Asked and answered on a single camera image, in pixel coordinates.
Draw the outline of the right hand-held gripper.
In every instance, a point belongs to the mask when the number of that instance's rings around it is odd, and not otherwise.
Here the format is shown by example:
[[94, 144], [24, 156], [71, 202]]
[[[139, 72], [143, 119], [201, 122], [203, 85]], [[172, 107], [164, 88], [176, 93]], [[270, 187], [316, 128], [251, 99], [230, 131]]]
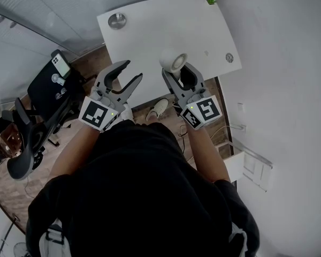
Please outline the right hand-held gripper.
[[[203, 86], [202, 74], [191, 64], [185, 64], [174, 73], [162, 68], [162, 77], [170, 93], [177, 99], [173, 104], [176, 113], [194, 130], [199, 130], [222, 116], [216, 96], [211, 95]], [[186, 97], [187, 90], [197, 91]]]

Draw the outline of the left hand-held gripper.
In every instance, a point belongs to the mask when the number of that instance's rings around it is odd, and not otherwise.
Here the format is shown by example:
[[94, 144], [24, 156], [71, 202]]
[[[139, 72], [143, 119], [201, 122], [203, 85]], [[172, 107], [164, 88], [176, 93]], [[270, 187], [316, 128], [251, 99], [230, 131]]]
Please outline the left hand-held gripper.
[[[110, 128], [125, 110], [128, 98], [141, 82], [143, 74], [136, 75], [123, 89], [113, 89], [113, 81], [127, 68], [130, 60], [119, 61], [103, 69], [97, 76], [90, 96], [86, 96], [78, 120], [100, 132]], [[111, 98], [106, 91], [111, 91]]]

